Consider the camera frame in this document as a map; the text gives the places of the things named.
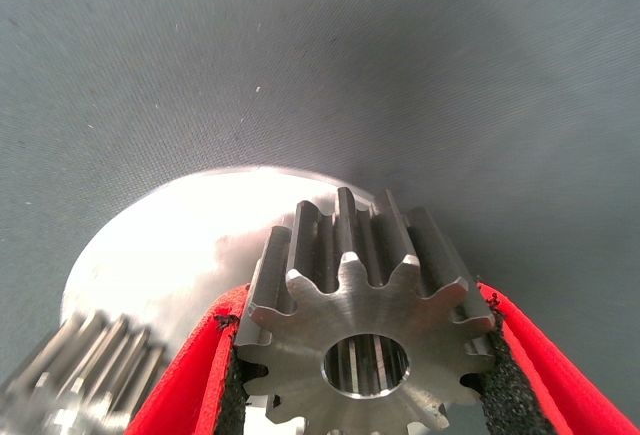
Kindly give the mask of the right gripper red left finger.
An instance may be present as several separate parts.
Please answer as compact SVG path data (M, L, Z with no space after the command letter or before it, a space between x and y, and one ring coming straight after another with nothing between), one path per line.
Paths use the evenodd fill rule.
M127 434L215 431L248 290L247 284L240 285L213 302L126 428Z

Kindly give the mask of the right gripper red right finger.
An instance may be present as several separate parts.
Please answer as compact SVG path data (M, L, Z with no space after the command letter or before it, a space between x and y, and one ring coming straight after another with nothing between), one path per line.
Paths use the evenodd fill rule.
M542 412L559 434L637 434L636 427L508 297L480 282Z

